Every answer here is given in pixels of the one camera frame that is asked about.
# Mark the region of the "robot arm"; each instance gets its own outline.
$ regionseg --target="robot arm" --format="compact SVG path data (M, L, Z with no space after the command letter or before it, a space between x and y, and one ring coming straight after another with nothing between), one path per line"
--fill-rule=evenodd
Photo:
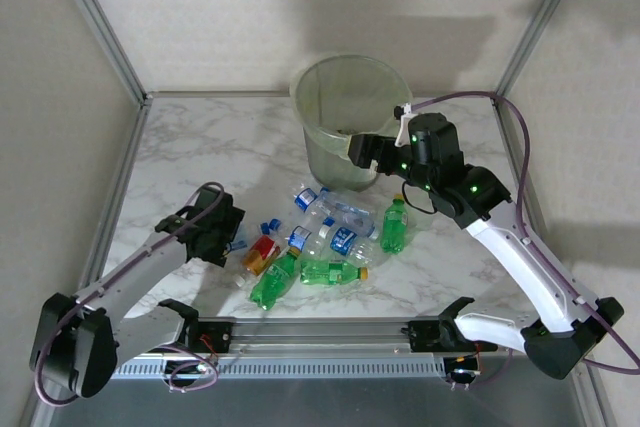
M449 346L485 341L520 350L547 375L564 378L606 333L582 304L609 325L620 319L622 307L612 297L598 299L535 233L522 231L509 191L489 170L464 163L456 128L442 114L415 114L403 107L395 114L401 122L396 139L375 134L351 138L353 164L369 168L376 161L378 172L428 192L438 212L500 261L537 311L514 312L458 299L440 316L441 341Z
M40 314L32 370L38 375L40 363L43 377L80 397L91 397L118 366L136 355L174 342L191 347L198 327L198 312L192 307L168 299L144 316L124 316L162 278L192 258L224 266L224 251L243 216L231 195L204 187L193 206L163 219L142 247L108 275L73 296L53 295ZM117 283L109 288L114 279ZM60 320L73 309L78 312L57 333Z

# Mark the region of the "white wall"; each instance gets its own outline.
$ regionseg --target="white wall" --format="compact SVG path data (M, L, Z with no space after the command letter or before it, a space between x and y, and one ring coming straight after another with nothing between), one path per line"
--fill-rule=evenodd
M532 178L556 253L626 310L640 352L640 0L562 0L512 99L529 122ZM631 367L611 339L597 360ZM640 425L640 377L605 373L619 425Z
M521 1L99 0L147 90L286 90L351 51L422 92L495 86L539 3Z
M0 0L0 425L42 302L75 291L135 107L73 0Z

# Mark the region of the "green plastic bottle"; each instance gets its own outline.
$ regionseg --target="green plastic bottle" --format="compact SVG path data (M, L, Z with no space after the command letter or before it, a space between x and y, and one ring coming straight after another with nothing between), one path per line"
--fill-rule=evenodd
M404 235L407 231L407 207L404 198L397 194L393 203L384 213L380 247L383 252L397 254L404 249Z
M271 309L276 300L282 297L296 281L298 267L296 261L300 251L291 247L285 255L275 260L269 266L260 281L251 291L249 300L255 302L264 310Z
M303 284L336 285L348 284L354 280L367 280L369 271L366 267L355 267L346 260L303 260L300 262Z

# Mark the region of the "white marble surface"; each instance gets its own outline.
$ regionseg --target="white marble surface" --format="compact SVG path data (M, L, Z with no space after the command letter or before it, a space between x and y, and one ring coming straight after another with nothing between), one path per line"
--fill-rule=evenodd
M458 128L466 160L491 169L515 195L507 155L491 106L484 99L440 104ZM105 272L146 239L203 182L216 180L257 222L295 207L287 190L312 181L302 128L288 98L167 98L153 102ZM384 210L400 179L381 176L362 195ZM410 198L429 206L426 194ZM369 279L346 286L300 283L278 301L271 317L404 317L439 312L462 295L510 303L519 296L500 264L453 221L412 213L414 237L398 256L370 269ZM166 298L192 304L201 316L260 317L248 301L253 282L232 280L234 259L222 269L191 261L158 283L128 314L137 316Z

